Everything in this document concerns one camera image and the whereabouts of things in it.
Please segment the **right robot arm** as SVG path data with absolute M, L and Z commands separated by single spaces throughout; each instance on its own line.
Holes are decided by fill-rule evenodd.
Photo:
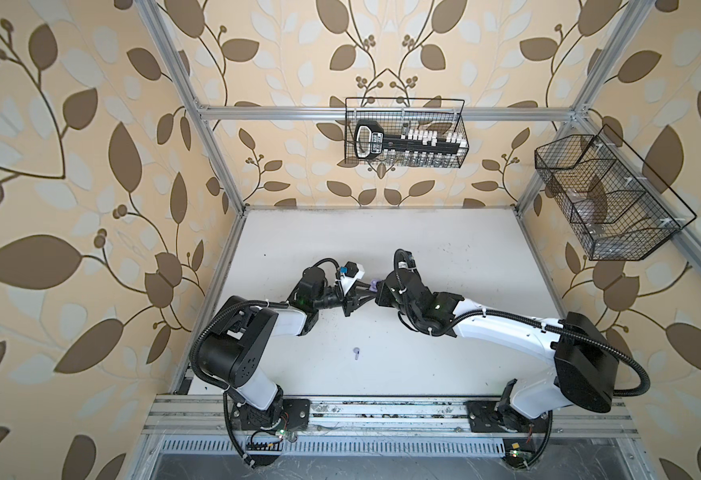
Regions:
M 584 315 L 524 316 L 456 293 L 432 292 L 406 250 L 395 252 L 393 270 L 376 290 L 376 304 L 396 309 L 414 332 L 488 341 L 543 362 L 544 370 L 510 380 L 501 396 L 500 408 L 524 418 L 569 406 L 607 413 L 614 399 L 642 396 L 652 386 L 647 370 L 610 345 Z

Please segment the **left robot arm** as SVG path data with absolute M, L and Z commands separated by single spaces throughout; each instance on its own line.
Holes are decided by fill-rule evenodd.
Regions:
M 350 316 L 373 301 L 378 289 L 363 277 L 362 266 L 355 262 L 342 265 L 324 258 L 302 272 L 284 301 L 228 298 L 192 344 L 194 377 L 238 404 L 262 412 L 277 408 L 282 388 L 260 370 L 268 342 L 305 336 L 324 310 L 338 308 Z

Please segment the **black tool in basket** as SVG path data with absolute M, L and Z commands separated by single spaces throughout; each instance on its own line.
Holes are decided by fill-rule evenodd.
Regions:
M 414 129 L 403 125 L 399 133 L 390 133 L 374 120 L 362 120 L 355 127 L 352 146 L 362 160 L 428 159 L 458 160 L 468 153 L 469 142 L 461 132 Z

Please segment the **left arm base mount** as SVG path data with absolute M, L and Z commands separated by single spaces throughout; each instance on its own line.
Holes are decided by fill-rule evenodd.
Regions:
M 236 406 L 232 417 L 246 431 L 302 431 L 310 421 L 310 406 L 312 402 L 306 398 L 278 398 L 267 410 L 258 410 L 248 404 Z

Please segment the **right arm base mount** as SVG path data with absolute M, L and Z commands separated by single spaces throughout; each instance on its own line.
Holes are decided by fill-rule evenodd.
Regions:
M 466 403 L 466 412 L 472 433 L 527 434 L 535 431 L 536 422 L 513 408 L 498 406 L 494 400 L 472 400 Z

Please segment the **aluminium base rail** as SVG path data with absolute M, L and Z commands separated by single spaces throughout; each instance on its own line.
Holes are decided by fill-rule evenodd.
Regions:
M 268 456 L 492 458 L 533 454 L 557 441 L 636 439 L 628 409 L 565 407 L 513 431 L 492 397 L 289 397 L 276 426 L 256 427 L 242 407 L 212 395 L 162 395 L 144 424 L 162 453 Z

